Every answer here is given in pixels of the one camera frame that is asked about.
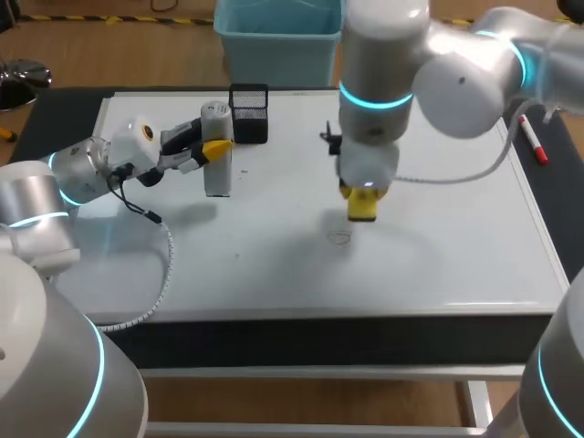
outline red marker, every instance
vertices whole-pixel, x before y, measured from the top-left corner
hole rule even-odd
[[[548,156],[546,155],[546,152],[544,151],[543,146],[539,142],[539,138],[537,137],[536,133],[533,131],[533,128],[531,127],[531,123],[529,123],[529,120],[527,119],[527,117],[525,115],[522,115],[521,117],[519,117],[519,123],[521,123],[521,127],[523,128],[523,131],[527,135],[527,138],[529,139],[529,142],[531,143],[531,147],[533,148],[534,152],[536,153],[537,161],[542,166],[545,166],[546,164],[548,164]]]

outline floor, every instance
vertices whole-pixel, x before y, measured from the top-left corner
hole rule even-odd
[[[157,1],[163,7],[172,0]],[[21,0],[21,5],[29,15],[151,14],[148,0]],[[517,5],[546,18],[560,16],[552,0],[432,2],[433,15],[444,18],[474,18],[495,5]],[[213,10],[214,0],[181,0],[166,15],[212,17]],[[0,54],[44,62],[53,71],[55,87],[228,84],[221,43],[209,26],[23,23],[0,36]],[[342,56],[338,58],[335,81],[342,63]],[[30,109],[0,114],[0,126],[21,131]],[[575,118],[566,122],[584,151],[584,125]],[[0,144],[0,162],[10,154],[10,146]],[[466,425],[460,387],[446,381],[152,379],[147,386],[153,421]],[[490,384],[495,411],[516,386]]]

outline white cable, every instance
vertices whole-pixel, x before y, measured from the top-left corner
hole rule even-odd
[[[158,295],[158,299],[156,299],[156,302],[154,303],[150,310],[148,310],[146,313],[135,319],[132,319],[127,322],[122,322],[120,324],[112,324],[110,326],[98,326],[98,329],[101,330],[102,332],[110,333],[112,331],[124,330],[144,322],[146,319],[154,315],[159,305],[164,300],[164,297],[166,296],[166,293],[168,292],[168,289],[171,285],[172,279],[172,270],[174,264],[174,239],[172,239],[171,230],[169,229],[167,224],[161,222],[161,228],[166,232],[166,236],[168,239],[168,265],[166,266],[166,277],[164,278],[164,284],[162,285],[162,289],[160,294]]]
[[[0,224],[0,228],[6,231],[6,234],[10,239],[10,244],[12,245],[12,254],[22,259],[22,257],[20,256],[20,245],[18,244],[18,239],[16,238],[15,229],[11,228],[9,225],[6,224]]]
[[[469,175],[469,176],[465,176],[465,177],[461,177],[461,178],[450,178],[450,179],[444,179],[444,180],[427,180],[427,179],[423,179],[423,178],[412,178],[409,176],[397,175],[394,178],[394,181],[401,181],[404,183],[448,185],[448,184],[470,183],[472,181],[476,181],[476,180],[480,180],[482,178],[485,178],[486,176],[490,175],[491,173],[493,173],[494,171],[496,171],[499,168],[499,166],[503,163],[503,161],[505,160],[505,157],[507,156],[507,154],[511,150],[511,146],[513,145],[513,140],[515,139],[515,136],[517,135],[517,133],[519,131],[519,126],[520,126],[519,125],[519,117],[523,113],[525,113],[529,107],[533,107],[534,105],[537,105],[538,103],[539,102],[537,99],[529,99],[517,107],[516,111],[513,113],[513,116],[511,117],[511,123],[509,124],[509,131],[507,132],[505,146],[503,147],[503,150],[501,150],[501,153],[496,158],[493,165],[491,165],[491,167],[489,167],[488,169],[485,169],[484,171],[476,173],[474,175]]]

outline white tabletop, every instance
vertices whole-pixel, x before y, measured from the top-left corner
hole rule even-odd
[[[120,94],[95,133],[141,114],[160,129],[198,117],[227,93]],[[374,224],[346,220],[334,160],[319,137],[336,91],[272,92],[269,143],[238,146],[231,198],[206,198],[203,173],[167,172],[135,203],[160,214],[176,245],[169,295],[152,321],[551,313],[568,287],[515,151],[493,175],[456,186],[396,182]],[[414,102],[399,173],[462,176],[501,151],[500,121],[471,141],[448,138]],[[96,322],[150,308],[166,266],[165,234],[111,195],[78,212],[82,260],[59,290]]]

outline black mesh pencil holder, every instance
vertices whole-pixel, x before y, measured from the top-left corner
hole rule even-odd
[[[235,143],[267,142],[267,85],[233,84],[229,87],[229,106]]]

